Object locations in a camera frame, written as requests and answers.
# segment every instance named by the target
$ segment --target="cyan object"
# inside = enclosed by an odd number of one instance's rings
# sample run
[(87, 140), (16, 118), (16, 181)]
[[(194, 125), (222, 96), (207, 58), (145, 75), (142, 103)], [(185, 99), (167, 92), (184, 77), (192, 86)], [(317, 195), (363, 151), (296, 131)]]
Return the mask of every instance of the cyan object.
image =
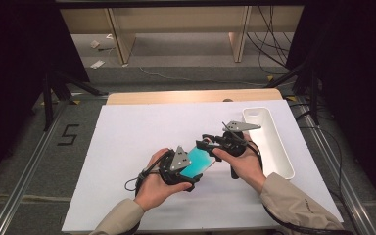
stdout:
[(191, 164), (184, 168), (181, 171), (181, 174), (190, 178), (194, 178), (203, 173), (215, 162), (215, 158), (210, 157), (207, 151), (198, 148), (192, 149), (188, 153), (188, 158), (191, 161)]

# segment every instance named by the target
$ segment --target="gray floor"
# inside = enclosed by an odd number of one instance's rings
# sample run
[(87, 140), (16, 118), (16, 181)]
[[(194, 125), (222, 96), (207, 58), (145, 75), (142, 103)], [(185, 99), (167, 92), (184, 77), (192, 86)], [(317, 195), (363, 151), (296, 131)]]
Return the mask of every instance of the gray floor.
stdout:
[[(276, 38), (284, 48), (289, 41), (283, 34)], [(114, 47), (113, 41), (106, 35), (72, 36), (93, 86), (110, 92), (134, 92), (155, 90), (192, 90), (192, 89), (242, 89), (258, 88), (286, 70), (265, 56), (260, 57), (254, 45), (246, 39), (242, 63), (234, 63), (228, 36), (225, 33), (189, 33), (189, 34), (140, 34), (133, 47), (128, 65), (118, 63), (115, 50), (98, 51), (90, 47), (92, 40), (98, 40), (99, 48)], [(267, 50), (276, 59), (276, 50)], [(98, 60), (106, 63), (94, 70), (90, 65)], [(293, 79), (279, 86), (283, 95), (291, 95)], [(81, 92), (74, 86), (73, 92)], [(67, 105), (55, 127), (47, 149), (28, 182), (18, 208), (15, 210), (5, 234), (63, 234), (61, 227), (67, 213), (75, 184), (79, 177), (83, 161), (91, 140), (101, 107), (106, 99), (95, 97), (76, 98), (79, 102)], [(289, 101), (291, 105), (299, 102)], [(343, 172), (349, 179), (367, 215), (376, 229), (376, 191), (362, 168), (354, 160), (351, 149), (340, 128), (328, 113), (327, 104), (321, 100), (319, 108), (320, 127), (323, 129), (333, 152), (343, 158)], [(19, 140), (14, 144), (13, 156), (0, 164), (0, 211), (13, 192), (25, 166), (34, 153), (39, 139), (43, 135), (44, 110), (41, 98), (34, 106), (35, 115), (29, 117)], [(304, 110), (300, 106), (291, 107), (295, 117)], [(309, 117), (298, 120), (301, 127), (308, 126)], [(71, 141), (62, 137), (66, 126), (74, 124), (69, 133), (76, 134), (73, 145), (61, 143)], [(302, 129), (305, 141), (328, 188), (338, 192), (338, 184), (325, 161), (324, 154), (313, 138), (311, 129)], [(345, 227), (355, 231), (341, 201), (334, 200), (345, 220)]]

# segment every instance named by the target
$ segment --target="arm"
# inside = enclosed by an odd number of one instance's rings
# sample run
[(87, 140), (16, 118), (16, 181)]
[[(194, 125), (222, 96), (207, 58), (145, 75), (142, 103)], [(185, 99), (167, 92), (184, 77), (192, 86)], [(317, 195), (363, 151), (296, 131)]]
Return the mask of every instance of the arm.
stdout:
[[(157, 151), (148, 166), (152, 165), (166, 151), (168, 149)], [(191, 186), (191, 183), (188, 182), (167, 185), (158, 174), (149, 174), (143, 181), (135, 199), (125, 199), (118, 203), (90, 235), (133, 234), (139, 227), (139, 222), (145, 212), (159, 206), (170, 195)]]
[(258, 157), (249, 148), (237, 158), (217, 148), (213, 152), (231, 164), (237, 175), (260, 194), (263, 204), (280, 221), (308, 228), (343, 229), (333, 214), (288, 180), (275, 173), (266, 178)]

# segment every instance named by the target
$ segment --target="white paper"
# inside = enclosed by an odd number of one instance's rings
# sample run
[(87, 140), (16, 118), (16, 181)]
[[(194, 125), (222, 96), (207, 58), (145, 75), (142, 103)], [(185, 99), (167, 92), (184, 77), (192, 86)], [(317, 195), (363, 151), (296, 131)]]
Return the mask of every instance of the white paper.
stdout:
[[(64, 232), (92, 231), (116, 203), (134, 198), (124, 183), (146, 167), (160, 148), (189, 151), (202, 134), (221, 135), (222, 122), (242, 121), (246, 108), (266, 107), (295, 170), (291, 180), (342, 218), (285, 101), (104, 106), (80, 174)], [(227, 163), (215, 163), (192, 192), (172, 195), (148, 211), (140, 232), (256, 229), (277, 226), (258, 194), (231, 179)]]
[(105, 63), (104, 61), (98, 60), (96, 63), (94, 63), (94, 64), (91, 65), (90, 67), (93, 68), (93, 69), (97, 69), (97, 68), (99, 68), (100, 66), (102, 66), (104, 63)]

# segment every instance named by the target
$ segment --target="black cable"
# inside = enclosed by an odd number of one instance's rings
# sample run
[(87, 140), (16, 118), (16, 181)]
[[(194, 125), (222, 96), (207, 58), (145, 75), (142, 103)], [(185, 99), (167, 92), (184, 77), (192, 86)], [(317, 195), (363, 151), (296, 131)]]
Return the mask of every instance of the black cable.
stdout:
[(308, 103), (300, 103), (300, 104), (293, 104), (293, 105), (290, 105), (289, 108), (292, 108), (292, 107), (295, 107), (295, 106), (309, 106), (310, 104)]
[[(271, 36), (273, 37), (274, 45), (277, 44), (278, 48), (280, 48), (280, 43), (277, 41), (276, 37), (274, 36), (273, 15), (274, 15), (274, 7), (270, 6), (270, 25), (269, 25), (270, 29), (271, 29), (270, 32), (271, 32)], [(276, 49), (276, 51), (277, 51), (277, 54), (279, 55), (279, 57), (282, 58), (282, 56), (280, 56), (280, 54), (279, 54), (279, 51), (277, 49)], [(285, 53), (282, 50), (280, 52), (283, 54), (283, 56), (285, 57), (285, 60), (287, 61), (288, 58), (286, 57)]]
[[(264, 14), (263, 14), (263, 12), (262, 12), (260, 6), (258, 6), (258, 10), (260, 11), (260, 14), (261, 14), (261, 16), (262, 16), (262, 18), (263, 18), (263, 20), (264, 20), (264, 23), (266, 24), (267, 31), (270, 32), (271, 36), (273, 37), (274, 45), (277, 44), (277, 46), (280, 47), (280, 44), (279, 44), (279, 42), (276, 40), (276, 37), (274, 36), (274, 33), (273, 33), (273, 13), (274, 13), (274, 12), (273, 12), (273, 6), (270, 6), (270, 23), (267, 22), (267, 20), (266, 20), (266, 18), (265, 18), (265, 16), (264, 16)], [(285, 65), (285, 62), (283, 61), (282, 56), (280, 56), (280, 53), (279, 53), (279, 50), (277, 49), (277, 46), (276, 46), (277, 54), (278, 54), (280, 60), (282, 61), (283, 65)]]
[(268, 44), (267, 42), (263, 42), (263, 41), (258, 37), (258, 35), (257, 35), (255, 32), (253, 32), (253, 34), (255, 35), (255, 38), (256, 38), (258, 41), (260, 41), (261, 43), (264, 43), (265, 46), (272, 47), (272, 48), (278, 48), (278, 49), (280, 49), (280, 50), (282, 50), (282, 51), (289, 51), (288, 49), (285, 49), (285, 48), (282, 48), (282, 47), (273, 46), (273, 45), (271, 45), (271, 44)]
[(310, 115), (310, 111), (306, 111), (306, 112), (300, 114), (299, 116), (295, 117), (295, 120), (299, 120), (301, 117), (304, 117), (306, 115)]
[(260, 168), (261, 168), (261, 170), (263, 170), (263, 160), (261, 159), (261, 153), (260, 153), (259, 146), (253, 141), (249, 141), (249, 142), (254, 144), (257, 147), (257, 149), (255, 149), (250, 144), (247, 144), (247, 147), (249, 147), (253, 151), (253, 153), (255, 153), (255, 155), (258, 157), (258, 161), (260, 163)]
[(324, 117), (324, 116), (321, 116), (320, 114), (318, 114), (317, 116), (320, 117), (320, 118), (324, 118), (324, 119), (326, 119), (326, 120), (334, 120), (333, 118)]
[(268, 232), (268, 235), (285, 235), (283, 232), (278, 231), (278, 230), (273, 230), (273, 231), (269, 230), (267, 232)]
[(268, 74), (273, 74), (273, 75), (284, 75), (284, 74), (286, 74), (285, 72), (272, 72), (272, 71), (265, 70), (265, 69), (263, 68), (263, 66), (261, 65), (261, 62), (260, 62), (260, 55), (261, 55), (261, 53), (258, 52), (258, 66), (260, 67), (260, 69), (261, 69), (262, 71), (264, 71), (264, 72), (266, 72), (266, 73), (268, 73)]
[(113, 50), (115, 49), (116, 47), (111, 47), (111, 48), (99, 48), (97, 49), (98, 51), (107, 51), (107, 50)]
[(282, 220), (278, 219), (276, 216), (274, 216), (273, 213), (270, 212), (270, 210), (263, 205), (264, 209), (270, 215), (270, 217), (276, 221), (278, 224), (282, 225), (285, 228), (289, 228), (293, 231), (300, 232), (303, 234), (323, 234), (323, 235), (353, 235), (352, 232), (348, 230), (331, 230), (331, 229), (319, 229), (319, 228), (309, 228), (309, 227), (302, 227), (299, 225), (295, 225), (293, 223), (286, 223)]
[(341, 151), (341, 147), (340, 147), (340, 144), (338, 142), (338, 140), (334, 137), (333, 134), (331, 134), (329, 131), (325, 130), (325, 129), (322, 129), (322, 128), (319, 128), (319, 127), (310, 127), (310, 126), (300, 126), (299, 127), (300, 129), (315, 129), (315, 130), (319, 130), (323, 133), (326, 133), (328, 134), (335, 142), (337, 148), (338, 148), (338, 153), (339, 153), (339, 157), (340, 157), (340, 166), (339, 166), (339, 175), (338, 175), (338, 192), (339, 193), (336, 193), (334, 191), (332, 191), (330, 188), (328, 188), (328, 191), (334, 195), (336, 198), (338, 198), (338, 200), (343, 204), (343, 207), (344, 207), (344, 210), (346, 211), (346, 213), (349, 215), (349, 218), (350, 218), (350, 221), (351, 221), (351, 224), (352, 224), (352, 227), (353, 229), (355, 230), (355, 233), (359, 235), (359, 231), (357, 229), (357, 227), (355, 226), (355, 222), (353, 221), (353, 218), (351, 217), (351, 213), (350, 213), (350, 210), (348, 208), (348, 205), (347, 203), (345, 202), (344, 200), (344, 197), (343, 197), (343, 194), (342, 194), (342, 166), (343, 166), (343, 155), (342, 155), (342, 151)]
[(286, 39), (289, 41), (289, 43), (291, 43), (292, 44), (292, 41), (291, 41), (291, 39), (289, 39), (289, 37), (288, 37), (288, 35), (286, 35), (286, 33), (285, 32), (283, 32), (283, 35), (285, 35), (285, 37), (286, 37)]
[(279, 62), (278, 60), (274, 59), (273, 57), (271, 57), (269, 54), (267, 54), (265, 51), (263, 51), (261, 48), (262, 48), (262, 45), (261, 47), (258, 47), (257, 44), (255, 43), (255, 41), (253, 41), (253, 39), (250, 37), (249, 33), (246, 34), (247, 37), (250, 39), (250, 41), (253, 43), (253, 45), (255, 45), (256, 48), (258, 48), (258, 50), (260, 52), (262, 52), (266, 57), (270, 58), (272, 61), (276, 62), (277, 64), (279, 64), (280, 66), (282, 67), (285, 67), (284, 64), (282, 64), (281, 62)]
[[(138, 190), (138, 184), (141, 184), (141, 182), (151, 173), (151, 170), (155, 167), (155, 165), (157, 165), (165, 156), (166, 154), (168, 153), (169, 151), (165, 152), (164, 154), (162, 154), (153, 164), (151, 164), (151, 166), (149, 166), (146, 170), (143, 170), (142, 172), (139, 173), (139, 175), (136, 177), (136, 178), (132, 178), (132, 179), (129, 179), (127, 180), (125, 183), (124, 183), (124, 189), (126, 189), (127, 191), (135, 191), (135, 190)], [(127, 184), (133, 180), (137, 180), (136, 181), (136, 187), (134, 189), (128, 189), (127, 188)]]

